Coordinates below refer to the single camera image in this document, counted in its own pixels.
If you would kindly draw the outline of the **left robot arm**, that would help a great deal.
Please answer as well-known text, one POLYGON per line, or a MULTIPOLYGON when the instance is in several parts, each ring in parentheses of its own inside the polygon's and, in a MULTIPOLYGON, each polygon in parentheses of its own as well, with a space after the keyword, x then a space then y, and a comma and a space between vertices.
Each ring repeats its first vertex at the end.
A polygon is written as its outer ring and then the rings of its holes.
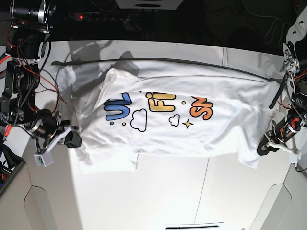
POLYGON ((287 115, 263 135, 257 147, 260 156, 277 150, 297 154, 286 142, 307 126, 307 9, 299 11, 283 43, 285 75, 270 104, 272 109, 285 90, 291 104, 287 115))

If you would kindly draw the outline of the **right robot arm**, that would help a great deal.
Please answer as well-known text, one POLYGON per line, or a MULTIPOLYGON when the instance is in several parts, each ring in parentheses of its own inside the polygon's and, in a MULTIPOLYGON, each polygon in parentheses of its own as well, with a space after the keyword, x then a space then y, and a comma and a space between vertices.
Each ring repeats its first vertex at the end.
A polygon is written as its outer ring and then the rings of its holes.
POLYGON ((59 104, 63 98, 57 83, 53 110, 40 109, 35 104, 36 89, 41 84, 42 70, 51 53, 50 30, 56 11, 54 0, 13 0, 12 24, 6 33, 6 52, 0 58, 12 57, 5 70, 4 91, 0 98, 0 124, 6 138, 12 127, 21 127, 35 141, 38 153, 45 153, 56 144, 78 148, 82 144, 80 128, 62 120, 59 104))

